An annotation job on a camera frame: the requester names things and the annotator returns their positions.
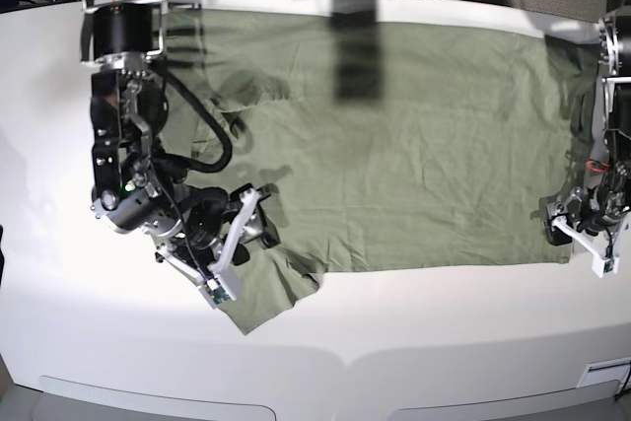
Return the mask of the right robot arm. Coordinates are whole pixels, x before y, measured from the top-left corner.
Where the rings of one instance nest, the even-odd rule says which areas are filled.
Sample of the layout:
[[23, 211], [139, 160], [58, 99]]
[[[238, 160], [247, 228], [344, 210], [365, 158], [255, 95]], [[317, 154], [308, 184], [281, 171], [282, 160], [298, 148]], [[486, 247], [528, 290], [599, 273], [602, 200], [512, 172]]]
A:
[[[215, 174], [233, 156], [227, 132], [169, 69], [169, 0], [81, 0], [81, 60], [93, 68], [90, 116], [94, 144], [92, 211], [118, 233], [141, 231], [155, 256], [190, 281], [211, 306], [235, 300], [243, 283], [236, 267], [247, 245], [278, 245], [262, 202], [268, 187], [234, 191], [194, 187], [191, 172]], [[204, 163], [167, 152], [168, 90], [176, 91], [219, 141], [219, 157]]]

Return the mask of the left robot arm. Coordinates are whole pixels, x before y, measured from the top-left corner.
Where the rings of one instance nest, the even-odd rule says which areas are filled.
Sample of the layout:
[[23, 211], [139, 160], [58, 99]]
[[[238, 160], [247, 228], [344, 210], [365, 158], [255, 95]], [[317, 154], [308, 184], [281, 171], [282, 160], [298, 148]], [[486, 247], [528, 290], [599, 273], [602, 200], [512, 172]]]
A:
[[592, 271], [603, 277], [618, 271], [620, 241], [630, 230], [630, 0], [607, 0], [598, 40], [605, 157], [585, 161], [598, 183], [542, 199], [539, 210], [548, 242], [580, 245], [592, 255]]

